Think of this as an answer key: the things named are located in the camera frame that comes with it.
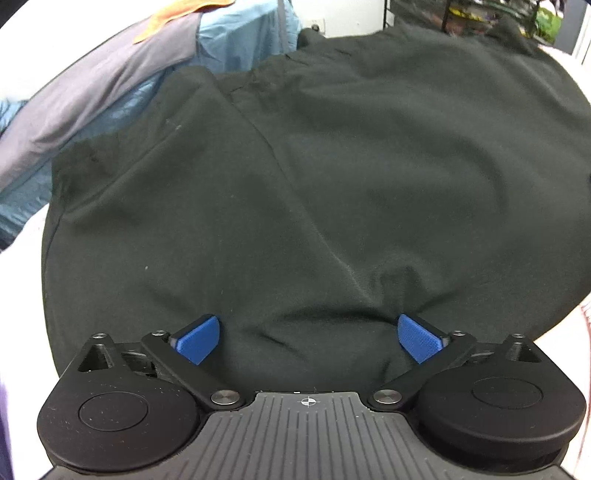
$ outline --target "grey ribbed plate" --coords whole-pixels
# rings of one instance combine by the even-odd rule
[[[55,468],[47,480],[93,480]],[[152,468],[111,480],[494,480],[428,450],[403,415],[366,408],[357,393],[260,393],[211,415],[197,439]],[[512,480],[570,480],[559,467]]]

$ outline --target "black jacket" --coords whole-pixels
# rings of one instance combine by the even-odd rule
[[[44,238],[61,372],[95,332],[219,316],[235,388],[364,390],[418,312],[537,336],[591,290],[591,108],[516,30],[403,25],[215,77],[178,70],[130,127],[54,162]]]

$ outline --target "blue gripper pad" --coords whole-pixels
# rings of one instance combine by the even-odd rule
[[[170,345],[195,365],[200,364],[220,341],[217,317],[207,315],[170,337]]]
[[[443,349],[443,341],[412,318],[398,317],[398,341],[420,364]]]

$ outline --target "orange fabric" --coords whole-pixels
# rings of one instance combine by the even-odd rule
[[[135,37],[134,44],[155,35],[166,23],[175,18],[184,17],[205,7],[227,7],[233,3],[234,0],[178,0],[152,15],[148,23],[148,28],[142,34]]]

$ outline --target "circular black housing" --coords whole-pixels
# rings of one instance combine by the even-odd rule
[[[180,450],[199,422],[184,389],[112,369],[87,372],[88,382],[54,390],[37,430],[55,464],[114,473],[144,468]]]
[[[474,455],[512,461],[557,452],[577,433],[585,400],[547,366],[501,361],[445,370],[421,389],[418,417],[436,438]]]

